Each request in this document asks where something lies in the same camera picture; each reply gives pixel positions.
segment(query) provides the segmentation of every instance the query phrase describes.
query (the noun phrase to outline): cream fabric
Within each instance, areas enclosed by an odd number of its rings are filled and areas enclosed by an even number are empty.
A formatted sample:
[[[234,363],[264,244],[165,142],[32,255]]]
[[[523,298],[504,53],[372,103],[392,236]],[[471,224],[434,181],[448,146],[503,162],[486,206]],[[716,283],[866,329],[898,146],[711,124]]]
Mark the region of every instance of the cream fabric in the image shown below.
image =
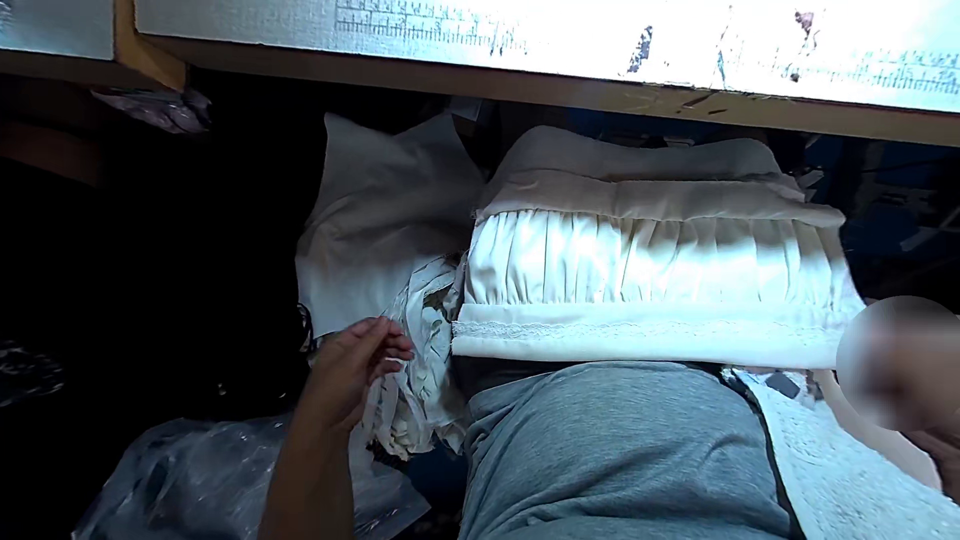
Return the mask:
[[[317,202],[297,244],[300,301],[314,335],[387,314],[414,342],[414,359],[371,389],[367,440],[404,459],[433,449],[436,434],[459,451],[462,397],[448,370],[450,323],[427,295],[453,283],[446,256],[468,245],[483,177],[449,115],[387,135],[328,114]]]
[[[613,150],[559,130],[524,138],[536,139],[515,146],[536,150],[530,162],[508,155],[477,212],[455,355],[834,365],[864,307],[839,242],[843,215],[804,203],[765,146],[684,153]],[[548,168],[543,139],[622,162]],[[728,180],[698,181],[702,162]]]

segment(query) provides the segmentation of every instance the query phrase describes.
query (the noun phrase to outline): white fabric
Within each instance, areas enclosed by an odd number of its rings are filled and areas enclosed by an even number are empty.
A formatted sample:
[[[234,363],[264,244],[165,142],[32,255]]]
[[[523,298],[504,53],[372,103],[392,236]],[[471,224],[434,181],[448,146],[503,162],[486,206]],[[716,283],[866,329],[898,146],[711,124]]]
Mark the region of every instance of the white fabric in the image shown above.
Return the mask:
[[[477,212],[455,355],[829,368],[864,307],[843,215],[804,203],[756,141],[638,150],[535,129],[504,163]]]
[[[324,122],[324,177],[296,257],[314,335],[379,315],[415,270],[463,251],[484,183],[449,115],[395,136]]]
[[[414,359],[376,381],[361,427],[401,459],[433,450],[433,435],[459,453],[467,433],[466,403],[449,369],[450,323],[426,298],[450,287],[456,266],[444,258],[414,272],[384,315],[399,321],[414,342]]]
[[[843,430],[734,370],[760,407],[787,498],[808,540],[960,538],[960,507]]]
[[[297,246],[300,301],[314,335],[387,314],[414,342],[403,371],[375,383],[362,428],[404,459],[459,451],[462,398],[448,373],[451,327],[425,298],[452,284],[446,256],[468,244],[483,178],[449,115],[396,136],[325,117],[326,162],[317,203]]]

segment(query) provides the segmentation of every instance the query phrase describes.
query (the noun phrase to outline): blurred hand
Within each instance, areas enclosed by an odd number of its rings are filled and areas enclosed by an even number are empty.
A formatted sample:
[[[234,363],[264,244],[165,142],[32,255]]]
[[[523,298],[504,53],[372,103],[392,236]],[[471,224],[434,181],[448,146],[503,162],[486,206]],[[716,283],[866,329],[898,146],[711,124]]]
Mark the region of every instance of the blurred hand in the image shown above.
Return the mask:
[[[327,339],[315,353],[298,409],[319,415],[318,428],[349,433],[363,417],[370,385],[413,359],[413,341],[386,317],[364,319]]]

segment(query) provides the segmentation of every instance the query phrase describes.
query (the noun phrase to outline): cutting mat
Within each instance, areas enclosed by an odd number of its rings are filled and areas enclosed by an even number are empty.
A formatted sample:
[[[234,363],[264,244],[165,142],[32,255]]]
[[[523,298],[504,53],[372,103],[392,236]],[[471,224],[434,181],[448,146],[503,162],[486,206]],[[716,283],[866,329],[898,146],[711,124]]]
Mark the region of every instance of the cutting mat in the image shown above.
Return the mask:
[[[157,36],[949,112],[958,20],[944,0],[137,0]]]

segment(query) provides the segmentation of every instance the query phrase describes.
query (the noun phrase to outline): fingers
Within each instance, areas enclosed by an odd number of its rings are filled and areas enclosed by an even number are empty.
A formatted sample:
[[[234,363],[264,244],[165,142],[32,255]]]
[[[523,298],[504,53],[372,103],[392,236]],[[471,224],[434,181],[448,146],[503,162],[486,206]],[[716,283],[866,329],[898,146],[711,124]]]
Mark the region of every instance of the fingers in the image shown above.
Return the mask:
[[[373,384],[373,382],[388,373],[396,373],[403,369],[403,365],[400,362],[393,360],[381,360],[373,367],[370,377],[367,379],[367,384]]]
[[[399,358],[401,360],[412,360],[414,359],[414,354],[412,351],[403,351],[400,349],[395,349],[393,347],[386,347],[383,349],[383,356],[387,358]]]
[[[414,342],[403,334],[387,336],[383,343],[387,347],[393,347],[401,351],[412,351],[414,348]]]
[[[361,337],[356,345],[349,351],[348,361],[357,365],[366,367],[373,353],[380,348],[383,339],[390,330],[390,320],[386,317],[377,318],[367,330],[367,333]]]

